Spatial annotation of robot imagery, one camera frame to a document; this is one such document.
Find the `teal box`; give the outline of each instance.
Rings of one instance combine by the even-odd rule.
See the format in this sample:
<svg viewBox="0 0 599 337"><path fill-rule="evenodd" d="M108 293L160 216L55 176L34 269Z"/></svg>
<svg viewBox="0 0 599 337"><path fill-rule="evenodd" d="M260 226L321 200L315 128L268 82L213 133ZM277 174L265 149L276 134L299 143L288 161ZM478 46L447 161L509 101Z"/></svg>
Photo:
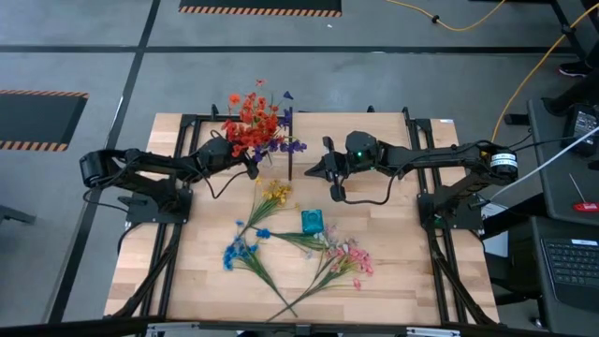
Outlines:
<svg viewBox="0 0 599 337"><path fill-rule="evenodd" d="M306 234L316 234L325 230L321 210L301 211L301 230Z"/></svg>

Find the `concrete floor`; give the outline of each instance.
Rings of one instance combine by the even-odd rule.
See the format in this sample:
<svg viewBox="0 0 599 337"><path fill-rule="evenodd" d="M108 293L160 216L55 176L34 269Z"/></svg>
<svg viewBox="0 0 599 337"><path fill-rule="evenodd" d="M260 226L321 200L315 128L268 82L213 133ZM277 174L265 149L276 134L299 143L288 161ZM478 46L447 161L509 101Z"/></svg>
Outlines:
<svg viewBox="0 0 599 337"><path fill-rule="evenodd" d="M4 0L0 2L0 51L14 45L137 46L152 0ZM445 22L475 22L493 6L467 0L420 0ZM583 11L562 1L569 20ZM150 46L549 46L560 25L549 6L506 4L474 31L452 33L383 0L343 0L340 19L202 16L180 14L177 0L162 0ZM579 29L583 45L596 37L589 22ZM372 53L146 53L118 138L118 148L144 148L157 112L206 113L223 107L228 93L257 78L289 90L296 106L310 111L398 111L413 117L455 120L461 142L487 139L506 100L541 55ZM121 99L133 52L0 52L0 88L90 93L68 151L36 154L0 151L0 204L35 214L32 227L0 227L0 326L46 319L67 247L80 216L84 187L78 159L104 146ZM548 59L514 102L524 112L529 98L556 95L572 85ZM498 141L511 143L526 128L502 127ZM532 170L521 156L520 172ZM498 198L510 205L540 190L531 179ZM102 201L119 193L107 191ZM123 215L99 209L65 320L102 316L116 263ZM491 250L502 247L491 245ZM527 328L530 307L500 310L503 323Z"/></svg>

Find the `wooden tabletop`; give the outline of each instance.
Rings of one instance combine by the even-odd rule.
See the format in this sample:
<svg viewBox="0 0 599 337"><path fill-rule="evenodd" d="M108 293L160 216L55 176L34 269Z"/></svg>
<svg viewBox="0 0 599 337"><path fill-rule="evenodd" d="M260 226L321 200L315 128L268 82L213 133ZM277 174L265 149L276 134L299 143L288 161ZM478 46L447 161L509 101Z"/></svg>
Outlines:
<svg viewBox="0 0 599 337"><path fill-rule="evenodd" d="M148 151L171 155L174 152L181 114L156 115ZM450 120L432 120L436 147L458 143ZM295 306L299 318L289 312L275 321L361 324L439 324L437 300L431 271L426 234L420 227L416 210L419 191L416 173L411 172L393 185L391 198L384 206L346 205L332 201L329 183L310 178L303 172L317 163L322 154L322 137L331 136L336 149L344 152L346 135L353 130L371 133L394 145L409 147L408 133L401 113L296 113L294 136L308 145L303 154L293 156L293 193L290 205L298 202L304 210L321 209L325 222L337 227L341 238L353 237L373 258L374 275L358 275L361 291L352 286L356 275L346 275L334 289L325 290ZM220 124L204 123L200 145L211 129ZM260 164L260 176L287 178L288 156L275 154L272 166ZM220 190L229 177L242 170L233 168L211 177ZM442 168L444 184L465 175L463 168ZM351 176L345 183L347 198L383 199L388 177L377 172ZM429 176L429 186L433 186ZM169 319L263 321L283 308L281 300L249 271L224 271L222 255L236 233L235 220L246 220L252 208L255 182L245 176L235 180L226 192L213 200L204 182L195 190L190 220L183 226L182 241L168 304ZM301 231L300 212L286 210L262 223L271 231ZM124 240L112 281L106 314L120 309L142 282L150 264L156 224L140 226ZM460 278L488 316L499 321L490 287L483 246L466 230L453 230ZM247 234L248 242L255 237ZM260 246L260 258L283 296L292 301L311 283L318 258L306 259L297 247L270 238ZM158 280L151 314L157 312ZM451 286L446 281L450 317L456 320Z"/></svg>

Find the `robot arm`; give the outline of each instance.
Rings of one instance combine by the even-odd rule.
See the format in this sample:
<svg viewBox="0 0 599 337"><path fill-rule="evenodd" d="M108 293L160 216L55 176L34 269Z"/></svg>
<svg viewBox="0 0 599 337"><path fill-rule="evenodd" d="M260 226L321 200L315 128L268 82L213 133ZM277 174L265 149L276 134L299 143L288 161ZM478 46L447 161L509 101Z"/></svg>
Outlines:
<svg viewBox="0 0 599 337"><path fill-rule="evenodd" d="M172 212L181 207L175 183L171 179L155 181L139 175L139 171L168 174L184 183L197 183L222 170L244 164L250 179L255 179L258 175L256 161L247 154L238 157L232 154L233 144L216 137L195 153L181 158L137 149L91 152L80 159L80 169L83 183L89 188L120 187L150 197L160 212Z"/></svg>
<svg viewBox="0 0 599 337"><path fill-rule="evenodd" d="M401 179L413 169L464 167L470 174L452 186L442 186L434 194L436 211L457 207L460 200L490 184L506 185L518 177L516 154L488 141L452 145L447 148L410 150L393 146L360 131L354 131L345 141L346 154L334 151L333 141L323 138L327 153L305 175L333 183L330 194L335 201L346 201L345 188L339 183L351 174L377 170L389 177Z"/></svg>

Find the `yellow extension cord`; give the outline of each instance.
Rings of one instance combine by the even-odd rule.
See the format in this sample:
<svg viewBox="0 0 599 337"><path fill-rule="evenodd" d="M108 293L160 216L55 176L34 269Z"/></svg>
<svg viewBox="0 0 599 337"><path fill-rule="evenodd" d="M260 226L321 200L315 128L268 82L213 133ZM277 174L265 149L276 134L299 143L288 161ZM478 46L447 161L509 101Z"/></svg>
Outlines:
<svg viewBox="0 0 599 337"><path fill-rule="evenodd" d="M467 31L467 30L471 30L471 29L475 28L475 27L476 27L476 26L478 26L480 23L482 23L482 22L484 22L486 19L488 19L488 18L489 18L489 16L493 15L493 13L495 13L495 12L497 11L497 9L499 9L499 7L501 7L501 6L502 6L502 5L505 3L505 1L506 1L506 0L502 0L502 2L500 2L500 3L499 3L497 6L495 6L495 8L494 8L492 11L490 11L490 12L489 12L489 14L485 15L485 17L484 17L484 18L480 19L478 22L476 22L476 23L474 23L474 24L472 24L472 25L469 25L468 27L464 27L464 28L453 28L453 27L450 27L450 26L448 26L448 25L444 24L444 23L443 23L441 20L437 20L437 23L441 24L441 25L442 25L442 26L444 26L446 29L448 29L448 30L450 30L450 31L452 31L452 32L465 32L465 31ZM404 4L404 3L402 3L402 2L399 2L399 1L393 1L393 0L387 0L387 2L393 3L393 4L395 4L395 5L400 5L400 6L408 7L408 8L411 8L411 9L413 9L413 10L417 10L417 11L419 11L420 13L422 13L422 14L424 14L424 15L428 16L428 17L429 17L429 18L431 18L431 19L432 19L432 18L434 18L434 15L430 14L428 11L426 11L426 10L424 10L424 9L420 8L420 7L416 7L416 6L413 6L413 5Z"/></svg>
<svg viewBox="0 0 599 337"><path fill-rule="evenodd" d="M420 8L420 7L416 7L416 6L413 6L413 5L404 4L402 2L394 1L394 0L387 0L387 1L389 3L393 3L393 4L396 4L396 5L400 5L400 6L404 6L404 7L408 7L408 8L411 8L413 10L416 10L416 11L418 11L418 12L420 12L420 13L428 16L431 19L434 18L434 15L430 14L428 11L426 11L426 10ZM446 28L446 29L448 29L448 30L450 30L452 32L465 32L467 30L475 28L480 23L482 23L484 20L488 19L495 11L497 11L497 9L499 9L499 7L501 5L503 5L505 3L505 1L506 0L503 0L501 3L499 3L499 5L497 5L484 18L482 18L478 22L476 22L476 23L474 23L474 24L472 24L472 25L470 25L468 27L465 27L465 28L453 28L453 27L450 27L450 26L446 25L445 23L441 22L440 20L438 20L437 22L439 24L441 24L444 28ZM599 8L599 4L596 4L595 6L589 8L586 12L584 12L582 15L580 15L578 17L578 19L576 21L574 21L574 23L572 23L570 25L570 28L576 27L582 21L582 19L584 19L587 16L589 16L589 14L591 14L591 12L594 11L595 9L597 9L597 8ZM507 110L509 109L509 107L512 105L512 102L514 102L514 99L516 99L516 97L518 96L518 94L520 93L520 91L522 90L522 88L524 87L524 85L526 85L526 83L534 75L534 73L536 72L536 70L538 70L538 68L540 68L545 63L545 61L548 59L549 55L560 45L560 43L562 43L562 41L564 39L565 39L565 35L562 35L560 38L558 38L557 41L555 41L555 43L553 44L553 46L551 46L551 48L549 48L549 50L545 53L545 55L543 56L543 58L541 59L541 61L539 61L539 63L528 74L528 76L526 76L526 78L524 78L524 81L522 81L522 83L518 86L518 89L516 90L516 92L507 101L507 104L505 105L505 108L502 111L502 114L499 115L499 119L497 120L497 124L495 125L495 128L493 129L493 136L491 138L491 141L495 141L495 139L497 138L497 134L499 133L499 126L502 123L502 119L504 118L505 113L507 112Z"/></svg>

